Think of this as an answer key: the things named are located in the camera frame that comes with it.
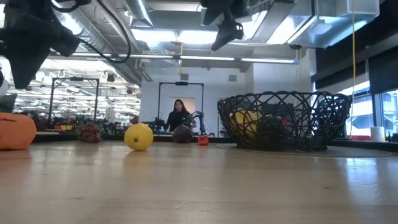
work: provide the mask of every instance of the yellow cable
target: yellow cable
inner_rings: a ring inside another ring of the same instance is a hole
[[[349,137],[352,139],[353,134],[353,115],[354,115],[354,94],[355,94],[355,77],[356,77],[356,53],[355,53],[355,0],[353,0],[353,15],[352,15],[352,23],[353,23],[353,95],[352,95],[352,105],[351,105],[351,129],[349,131]]]

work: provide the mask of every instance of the black mat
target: black mat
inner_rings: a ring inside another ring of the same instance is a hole
[[[220,149],[241,151],[241,152],[253,152],[253,153],[265,153],[265,154],[277,154],[286,156],[321,156],[321,157],[344,157],[344,158],[375,158],[375,157],[388,157],[393,156],[392,152],[379,151],[374,149],[360,149],[351,147],[338,147],[328,146],[328,150],[324,152],[307,152],[307,151],[286,151],[286,152],[267,152],[258,151],[253,149],[240,149],[236,147],[236,144],[219,144],[217,145]]]

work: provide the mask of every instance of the orange object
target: orange object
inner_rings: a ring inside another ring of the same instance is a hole
[[[35,135],[36,126],[30,117],[0,113],[0,151],[27,149]]]
[[[209,137],[208,136],[198,136],[198,145],[199,146],[208,146],[209,145]]]

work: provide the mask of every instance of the woman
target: woman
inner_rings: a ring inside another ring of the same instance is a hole
[[[169,118],[167,119],[167,127],[170,126],[170,132],[173,132],[175,128],[182,124],[183,118],[189,115],[190,113],[185,108],[182,100],[175,100],[174,110],[169,114]]]

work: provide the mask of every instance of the small red object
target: small red object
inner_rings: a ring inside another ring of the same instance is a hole
[[[209,137],[208,136],[198,136],[198,145],[199,146],[208,146],[209,145]]]

